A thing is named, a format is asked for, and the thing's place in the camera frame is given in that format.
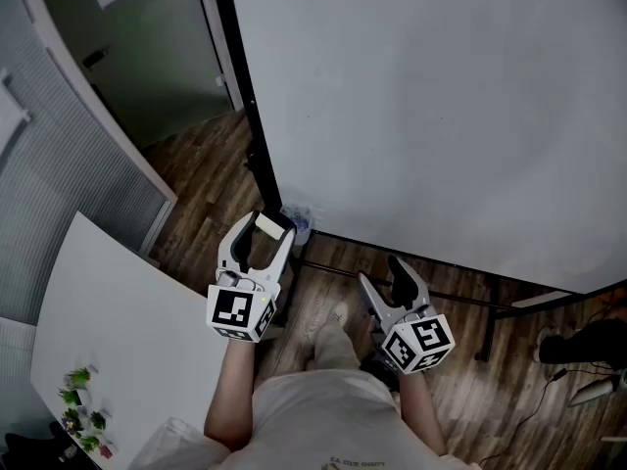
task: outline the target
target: shoe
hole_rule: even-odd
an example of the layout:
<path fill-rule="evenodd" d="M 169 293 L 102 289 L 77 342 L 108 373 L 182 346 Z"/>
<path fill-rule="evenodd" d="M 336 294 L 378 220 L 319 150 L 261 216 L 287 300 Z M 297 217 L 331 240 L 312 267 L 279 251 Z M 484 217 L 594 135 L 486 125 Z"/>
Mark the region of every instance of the shoe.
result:
<path fill-rule="evenodd" d="M 553 326 L 545 326 L 540 329 L 538 333 L 538 337 L 536 338 L 536 348 L 533 351 L 533 361 L 536 363 L 542 363 L 540 360 L 540 346 L 542 342 L 545 341 L 550 336 L 559 336 L 559 329 Z"/>
<path fill-rule="evenodd" d="M 344 326 L 346 325 L 346 322 L 348 321 L 348 319 L 349 319 L 349 306 L 348 304 L 341 302 L 341 303 L 338 303 L 336 306 L 334 306 L 333 309 L 331 309 L 331 312 L 329 313 L 329 316 L 326 319 L 326 321 L 337 322 L 338 324 L 340 324 L 342 329 L 344 329 Z"/>

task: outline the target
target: white shirt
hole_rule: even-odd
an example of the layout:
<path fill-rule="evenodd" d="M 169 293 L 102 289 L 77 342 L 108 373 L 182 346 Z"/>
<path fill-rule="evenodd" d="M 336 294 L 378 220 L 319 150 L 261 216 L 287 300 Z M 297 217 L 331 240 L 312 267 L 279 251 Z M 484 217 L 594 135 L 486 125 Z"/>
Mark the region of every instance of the white shirt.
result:
<path fill-rule="evenodd" d="M 131 470 L 479 469 L 437 456 L 370 374 L 317 370 L 266 381 L 253 396 L 253 437 L 231 453 L 178 420 L 162 426 Z"/>

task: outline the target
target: doorframe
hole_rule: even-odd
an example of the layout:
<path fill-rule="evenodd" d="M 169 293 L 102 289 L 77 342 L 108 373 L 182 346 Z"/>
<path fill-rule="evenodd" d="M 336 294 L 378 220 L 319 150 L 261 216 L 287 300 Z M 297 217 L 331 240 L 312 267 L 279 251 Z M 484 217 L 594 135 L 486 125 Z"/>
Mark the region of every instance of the doorframe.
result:
<path fill-rule="evenodd" d="M 152 249 L 157 234 L 165 223 L 172 208 L 178 201 L 178 197 L 171 190 L 168 184 L 152 168 L 148 161 L 135 148 L 128 136 L 120 128 L 118 123 L 111 116 L 105 105 L 100 101 L 89 82 L 80 71 L 78 64 L 66 47 L 66 44 L 59 33 L 59 30 L 48 12 L 44 0 L 24 0 L 24 5 L 30 16 L 32 25 L 42 41 L 48 54 L 61 72 L 66 82 L 70 85 L 78 99 L 85 106 L 87 111 L 96 118 L 105 132 L 114 140 L 118 147 L 128 156 L 128 158 L 139 168 L 148 180 L 166 197 L 166 202 L 155 216 L 139 253 L 148 255 Z"/>
<path fill-rule="evenodd" d="M 233 110 L 239 112 L 244 108 L 244 102 L 242 101 L 242 94 L 239 91 L 237 77 L 235 76 L 235 68 L 233 67 L 228 44 L 226 43 L 222 20 L 220 19 L 219 10 L 217 8 L 217 0 L 201 0 L 201 3 L 205 11 L 207 24 L 209 25 L 209 32 L 214 42 L 214 49 L 216 50 L 219 67 L 222 70 L 226 90 L 231 97 Z"/>

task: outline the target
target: beige pants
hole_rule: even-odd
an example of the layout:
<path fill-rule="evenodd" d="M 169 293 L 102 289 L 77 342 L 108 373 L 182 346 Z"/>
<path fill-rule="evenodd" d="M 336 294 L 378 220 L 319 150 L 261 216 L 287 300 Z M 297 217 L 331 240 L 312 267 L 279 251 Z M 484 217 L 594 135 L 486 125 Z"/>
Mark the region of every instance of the beige pants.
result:
<path fill-rule="evenodd" d="M 337 322 L 325 323 L 317 333 L 313 364 L 315 369 L 360 368 L 351 338 Z"/>

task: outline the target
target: black frame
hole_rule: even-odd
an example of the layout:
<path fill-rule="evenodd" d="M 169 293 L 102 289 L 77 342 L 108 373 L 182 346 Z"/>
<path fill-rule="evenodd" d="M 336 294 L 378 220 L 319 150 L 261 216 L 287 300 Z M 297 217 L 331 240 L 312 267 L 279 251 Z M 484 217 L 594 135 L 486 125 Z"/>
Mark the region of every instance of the black frame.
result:
<path fill-rule="evenodd" d="M 278 184 L 276 182 L 276 176 L 274 175 L 274 170 L 272 168 L 272 161 L 270 159 L 269 151 L 267 149 L 267 143 L 265 141 L 264 128 L 262 126 L 262 120 L 259 114 L 259 110 L 257 107 L 257 99 L 255 98 L 255 91 L 253 89 L 253 82 L 251 80 L 250 72 L 248 70 L 248 63 L 246 61 L 246 53 L 244 51 L 244 44 L 242 42 L 242 35 L 239 29 L 239 22 L 237 21 L 237 11 L 235 9 L 235 1 L 234 0 L 217 0 L 217 8 L 219 11 L 219 16 L 222 21 L 222 27 L 224 29 L 224 37 L 226 39 L 226 44 L 228 46 L 228 51 L 231 57 L 231 62 L 233 64 L 233 68 L 235 70 L 235 76 L 237 78 L 237 83 L 240 88 L 240 92 L 242 94 L 242 100 L 244 102 L 246 116 L 248 117 L 248 121 L 250 123 L 251 132 L 253 134 L 253 143 L 249 148 L 247 155 L 249 161 L 249 167 L 253 174 L 255 175 L 255 180 L 257 181 L 257 185 L 260 189 L 262 198 L 264 199 L 265 206 L 270 210 L 279 211 L 282 206 L 281 195 L 278 190 Z M 376 246 L 373 244 L 367 244 L 366 242 L 360 242 L 353 239 L 347 239 L 344 237 L 340 237 L 338 235 L 333 235 L 329 233 L 320 232 L 314 230 L 312 235 L 325 235 L 328 237 L 340 239 L 346 242 L 352 242 L 368 247 L 372 247 L 375 249 L 379 249 L 381 251 L 386 251 L 394 254 L 398 254 L 401 256 L 406 256 L 413 259 L 425 259 L 432 262 L 440 263 L 447 266 L 453 266 L 455 268 L 466 269 L 474 272 L 485 273 L 490 276 L 491 279 L 491 293 L 490 293 L 490 301 L 484 302 L 480 300 L 473 300 L 472 298 L 464 298 L 456 295 L 447 295 L 444 293 L 437 293 L 434 291 L 429 291 L 429 294 L 434 298 L 443 298 L 451 301 L 457 301 L 459 303 L 465 303 L 470 305 L 478 305 L 478 306 L 486 306 L 488 311 L 487 324 L 486 324 L 486 332 L 483 340 L 483 347 L 481 352 L 479 352 L 475 358 L 477 360 L 483 360 L 487 362 L 490 358 L 490 352 L 492 348 L 492 340 L 494 337 L 494 331 L 497 320 L 502 320 L 504 318 L 512 318 L 522 315 L 527 315 L 530 313 L 537 313 L 539 311 L 545 311 L 549 309 L 559 308 L 561 306 L 573 305 L 575 303 L 582 302 L 586 299 L 593 298 L 594 296 L 606 293 L 613 289 L 617 289 L 619 287 L 623 287 L 627 285 L 627 279 L 612 284 L 611 286 L 605 287 L 603 289 L 599 289 L 592 293 L 588 294 L 578 294 L 573 293 L 571 291 L 565 291 L 563 289 L 556 289 L 549 286 L 548 289 L 553 289 L 554 291 L 560 291 L 563 293 L 570 293 L 567 296 L 562 298 L 558 298 L 555 300 L 551 300 L 549 302 L 541 303 L 538 305 L 527 306 L 523 308 L 515 308 L 507 305 L 499 305 L 499 295 L 500 295 L 500 280 L 510 279 L 517 280 L 510 277 L 502 277 L 500 275 L 496 275 L 494 273 L 489 273 L 481 270 L 476 270 L 473 268 L 467 268 L 464 266 L 459 266 L 452 263 L 447 263 L 443 261 L 438 261 L 436 259 L 424 258 L 420 256 L 416 256 L 410 253 L 403 253 L 399 251 L 394 251 L 391 249 L 387 249 L 381 246 Z M 311 261 L 307 261 L 307 247 L 309 243 L 302 249 L 301 254 L 298 258 L 292 258 L 292 265 L 294 269 L 294 279 L 288 291 L 287 299 L 285 302 L 285 307 L 280 315 L 276 318 L 285 319 L 287 318 L 287 311 L 285 309 L 290 305 L 292 298 L 294 296 L 294 291 L 296 289 L 296 285 L 298 283 L 298 279 L 300 277 L 303 266 L 307 266 L 310 268 L 322 269 L 325 271 L 330 271 L 339 275 L 357 277 L 356 273 L 348 272 L 345 270 L 340 270 L 338 268 L 334 268 L 332 266 L 326 266 L 319 263 L 314 263 Z M 381 279 L 372 279 L 374 283 L 380 283 L 383 285 L 390 285 L 388 281 Z"/>

